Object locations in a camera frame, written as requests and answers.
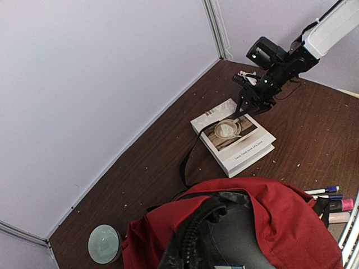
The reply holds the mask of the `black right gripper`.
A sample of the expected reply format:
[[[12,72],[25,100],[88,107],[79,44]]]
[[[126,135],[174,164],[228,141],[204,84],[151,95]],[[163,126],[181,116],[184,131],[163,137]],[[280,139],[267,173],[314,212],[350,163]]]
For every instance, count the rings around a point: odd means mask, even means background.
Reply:
[[[277,102],[273,97],[263,99],[251,84],[244,84],[239,91],[238,110],[229,116],[236,119],[245,114],[258,115],[271,110]]]

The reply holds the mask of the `red student backpack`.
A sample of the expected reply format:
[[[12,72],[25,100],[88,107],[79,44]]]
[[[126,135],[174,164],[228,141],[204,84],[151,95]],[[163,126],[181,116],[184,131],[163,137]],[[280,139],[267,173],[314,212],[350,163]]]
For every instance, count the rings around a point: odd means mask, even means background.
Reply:
[[[129,224],[123,266],[342,268],[328,218],[327,200],[277,180],[208,180]]]

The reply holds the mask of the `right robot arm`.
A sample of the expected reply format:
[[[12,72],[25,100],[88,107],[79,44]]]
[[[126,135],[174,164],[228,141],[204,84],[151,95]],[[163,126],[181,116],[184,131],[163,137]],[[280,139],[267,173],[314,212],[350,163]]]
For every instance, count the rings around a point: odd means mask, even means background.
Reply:
[[[320,59],[358,26],[358,1],[337,1],[320,18],[309,24],[291,44],[289,51],[260,37],[246,57],[264,70],[262,76],[239,72],[232,78],[241,86],[232,114],[258,115],[269,111],[275,97],[291,79],[317,65]]]

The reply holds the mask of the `white papers sheet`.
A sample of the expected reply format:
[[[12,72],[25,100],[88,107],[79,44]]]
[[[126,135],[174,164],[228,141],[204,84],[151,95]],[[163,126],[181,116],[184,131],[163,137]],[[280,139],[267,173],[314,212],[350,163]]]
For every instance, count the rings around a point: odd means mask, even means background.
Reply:
[[[274,150],[276,138],[248,114],[235,117],[231,98],[191,121],[195,133],[225,172],[233,178]]]

